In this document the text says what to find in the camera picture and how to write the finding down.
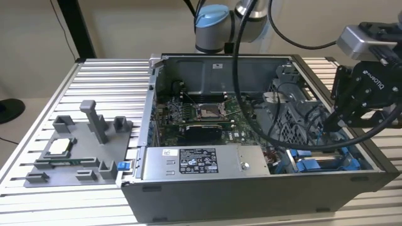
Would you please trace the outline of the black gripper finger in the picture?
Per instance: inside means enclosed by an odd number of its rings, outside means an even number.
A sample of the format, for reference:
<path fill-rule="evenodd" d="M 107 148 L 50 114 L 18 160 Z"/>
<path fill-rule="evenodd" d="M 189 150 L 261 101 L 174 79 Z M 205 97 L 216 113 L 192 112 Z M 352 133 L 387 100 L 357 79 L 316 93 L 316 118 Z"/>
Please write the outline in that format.
<path fill-rule="evenodd" d="M 349 116 L 348 106 L 352 103 L 352 96 L 359 89 L 361 84 L 361 77 L 352 76 L 352 67 L 341 65 L 337 68 L 336 79 L 332 90 L 332 100 L 335 101 L 333 113 L 325 120 L 325 132 L 337 132 L 341 127 L 340 121 L 344 120 L 345 116 Z"/>
<path fill-rule="evenodd" d="M 352 128 L 375 128 L 391 116 L 389 107 L 347 106 L 344 108 L 344 122 Z"/>

